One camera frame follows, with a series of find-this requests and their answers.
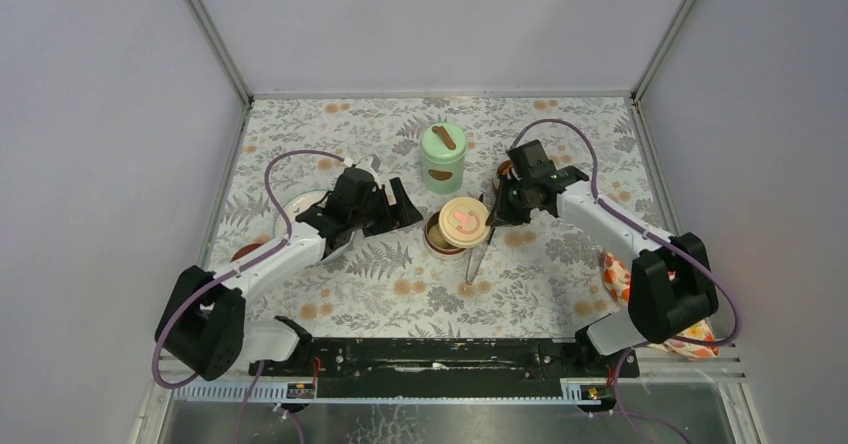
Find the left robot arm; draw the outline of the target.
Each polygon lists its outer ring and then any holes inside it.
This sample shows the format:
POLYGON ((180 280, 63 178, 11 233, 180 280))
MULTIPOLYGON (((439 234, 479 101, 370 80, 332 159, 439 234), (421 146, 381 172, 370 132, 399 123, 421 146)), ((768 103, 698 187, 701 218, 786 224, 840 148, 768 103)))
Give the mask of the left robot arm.
POLYGON ((356 233, 377 236, 421 222, 400 178, 387 185, 358 167, 345 169, 332 190, 297 214, 290 231, 217 271, 193 265, 182 271, 154 333, 194 376, 212 381, 233 365, 270 360, 296 375, 310 349, 290 324, 250 324, 246 312, 272 286, 342 253, 356 233))

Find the rice ball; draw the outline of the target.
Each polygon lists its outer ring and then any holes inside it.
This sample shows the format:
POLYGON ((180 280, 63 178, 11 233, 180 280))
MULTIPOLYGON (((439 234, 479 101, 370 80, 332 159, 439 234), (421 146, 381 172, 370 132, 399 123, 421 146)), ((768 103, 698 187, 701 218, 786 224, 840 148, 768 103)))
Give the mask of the rice ball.
POLYGON ((448 242, 437 226, 433 226, 427 231, 427 238, 435 248, 445 249, 448 246, 448 242))

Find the cream round lid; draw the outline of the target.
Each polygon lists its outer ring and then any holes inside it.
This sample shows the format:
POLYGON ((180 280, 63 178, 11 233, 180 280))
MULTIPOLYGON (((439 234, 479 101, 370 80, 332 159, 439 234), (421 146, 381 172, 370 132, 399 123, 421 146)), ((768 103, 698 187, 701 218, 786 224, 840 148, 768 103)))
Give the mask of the cream round lid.
POLYGON ((467 249, 478 246, 489 235, 489 210, 479 199, 456 197, 440 210, 438 228, 450 245, 467 249))

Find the green lid with handle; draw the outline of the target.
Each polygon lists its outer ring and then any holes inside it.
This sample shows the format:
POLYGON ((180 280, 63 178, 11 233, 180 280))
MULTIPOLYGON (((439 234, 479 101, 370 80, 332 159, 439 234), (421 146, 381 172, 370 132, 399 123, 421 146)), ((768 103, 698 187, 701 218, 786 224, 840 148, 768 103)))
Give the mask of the green lid with handle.
POLYGON ((433 163, 448 164, 462 158, 468 150, 464 130, 453 123, 436 123, 426 128, 420 136, 422 156, 433 163))

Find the white plate with food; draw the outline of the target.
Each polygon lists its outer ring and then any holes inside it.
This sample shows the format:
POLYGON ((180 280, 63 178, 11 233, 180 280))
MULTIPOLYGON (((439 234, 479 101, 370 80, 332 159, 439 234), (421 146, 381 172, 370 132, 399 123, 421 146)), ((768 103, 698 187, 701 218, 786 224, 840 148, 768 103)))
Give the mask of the white plate with food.
MULTIPOLYGON (((290 221, 294 222, 295 217, 305 212, 312 205, 319 203, 329 192, 329 189, 319 189, 302 193, 288 201, 283 206, 283 210, 290 221)), ((277 215, 274 220, 272 236, 274 238, 285 237, 287 235, 287 230, 288 226, 285 224, 283 217, 281 215, 277 215)), ((323 259, 323 262, 331 262, 339 259, 352 247, 352 245, 353 239, 350 239, 346 244, 343 244, 332 253, 327 254, 323 259)))

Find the green cylindrical container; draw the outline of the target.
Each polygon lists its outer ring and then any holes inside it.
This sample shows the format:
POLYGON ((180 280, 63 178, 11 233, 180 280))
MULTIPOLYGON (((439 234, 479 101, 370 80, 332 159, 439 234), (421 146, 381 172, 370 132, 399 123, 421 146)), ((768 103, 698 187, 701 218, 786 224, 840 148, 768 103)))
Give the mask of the green cylindrical container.
POLYGON ((464 180, 466 150, 436 147, 421 149, 422 179, 425 188, 438 195, 457 192, 464 180))

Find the red round lid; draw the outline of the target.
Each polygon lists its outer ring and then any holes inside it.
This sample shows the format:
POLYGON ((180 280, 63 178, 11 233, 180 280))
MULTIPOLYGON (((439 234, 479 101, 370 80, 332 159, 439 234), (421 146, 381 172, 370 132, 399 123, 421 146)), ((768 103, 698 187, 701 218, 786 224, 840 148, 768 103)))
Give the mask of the red round lid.
POLYGON ((246 245, 246 246, 244 246, 244 247, 240 248, 239 250, 237 250, 237 251, 236 251, 236 252, 232 255, 232 257, 231 257, 230 261, 231 261, 231 262, 233 262, 233 261, 237 261, 237 260, 239 260, 239 259, 241 259, 241 258, 243 258, 243 257, 245 257, 245 256, 247 256, 247 255, 249 255, 250 253, 252 253, 252 252, 253 252, 253 251, 255 251, 256 249, 260 248, 261 246, 262 246, 262 243, 259 243, 259 242, 254 242, 254 243, 248 244, 248 245, 246 245))

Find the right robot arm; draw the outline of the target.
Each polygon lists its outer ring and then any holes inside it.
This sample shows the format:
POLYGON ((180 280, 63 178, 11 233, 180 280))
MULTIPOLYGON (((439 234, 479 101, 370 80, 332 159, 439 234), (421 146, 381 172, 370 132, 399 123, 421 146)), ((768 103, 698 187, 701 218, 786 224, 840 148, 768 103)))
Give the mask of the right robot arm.
POLYGON ((612 364, 613 354, 661 344, 717 312, 706 249, 697 236, 675 236, 637 220, 602 197, 595 174, 557 168, 537 140, 507 156, 511 168, 499 179, 492 226, 528 224, 534 211, 545 211, 588 233, 631 274, 625 310, 575 335, 580 343, 573 360, 583 374, 597 376, 612 364))

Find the steel bowl red band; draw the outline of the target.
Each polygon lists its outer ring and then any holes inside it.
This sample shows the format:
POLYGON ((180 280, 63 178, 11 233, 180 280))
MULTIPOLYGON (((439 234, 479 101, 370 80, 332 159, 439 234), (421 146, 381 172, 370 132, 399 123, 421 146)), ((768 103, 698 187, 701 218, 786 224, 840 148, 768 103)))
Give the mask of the steel bowl red band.
POLYGON ((432 214, 426 222, 424 230, 424 241, 427 249, 437 258, 450 260, 457 259, 468 253, 467 248, 460 248, 450 244, 439 227, 440 213, 432 214))
POLYGON ((513 164, 510 160, 503 161, 495 170, 492 178, 493 194, 497 195, 501 185, 514 179, 513 164))

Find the black tongs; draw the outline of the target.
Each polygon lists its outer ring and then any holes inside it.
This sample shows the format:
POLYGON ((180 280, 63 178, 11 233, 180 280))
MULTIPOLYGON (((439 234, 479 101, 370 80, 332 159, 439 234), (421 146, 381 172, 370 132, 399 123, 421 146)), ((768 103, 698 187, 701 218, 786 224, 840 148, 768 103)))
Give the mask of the black tongs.
POLYGON ((467 269, 466 269, 466 275, 465 275, 465 281, 468 284, 472 284, 474 282, 474 280, 475 280, 475 278, 478 274, 478 271, 482 266, 482 262, 483 262, 483 259, 485 257, 485 254, 488 250, 488 247, 489 247, 489 245, 490 245, 490 243, 493 239, 493 235, 494 235, 494 231, 495 231, 495 227, 494 227, 495 216, 496 216, 496 212, 494 210, 492 210, 489 213, 489 216, 487 217, 487 220, 486 220, 486 226, 488 228, 486 237, 484 238, 484 240, 482 241, 481 244, 479 244, 478 246, 471 249, 468 264, 467 264, 467 269))

